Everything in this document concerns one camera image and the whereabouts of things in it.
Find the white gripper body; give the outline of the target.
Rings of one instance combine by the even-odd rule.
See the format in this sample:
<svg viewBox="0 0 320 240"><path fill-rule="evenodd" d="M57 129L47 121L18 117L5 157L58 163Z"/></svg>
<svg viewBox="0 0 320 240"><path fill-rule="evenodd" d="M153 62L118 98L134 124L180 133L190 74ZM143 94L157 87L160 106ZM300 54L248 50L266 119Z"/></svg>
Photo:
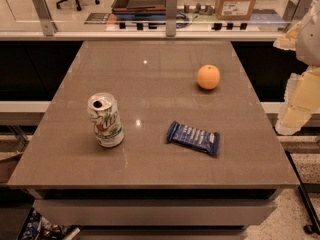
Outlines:
<svg viewBox="0 0 320 240"><path fill-rule="evenodd" d="M296 57L307 65L320 65L320 1L301 20L296 38Z"/></svg>

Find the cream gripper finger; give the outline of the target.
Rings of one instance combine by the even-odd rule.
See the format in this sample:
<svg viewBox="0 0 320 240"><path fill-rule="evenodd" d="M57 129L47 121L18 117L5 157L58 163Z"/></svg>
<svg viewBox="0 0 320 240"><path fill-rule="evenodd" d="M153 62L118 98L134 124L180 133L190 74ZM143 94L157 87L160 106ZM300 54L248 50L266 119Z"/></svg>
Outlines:
<svg viewBox="0 0 320 240"><path fill-rule="evenodd" d="M284 35L277 38L273 46L277 49L281 50L296 50L296 38L298 35L298 31L301 23L297 22L294 26L292 26Z"/></svg>
<svg viewBox="0 0 320 240"><path fill-rule="evenodd" d="M287 81L275 129L280 135L293 135L320 108L320 68L308 67L301 75L292 73Z"/></svg>

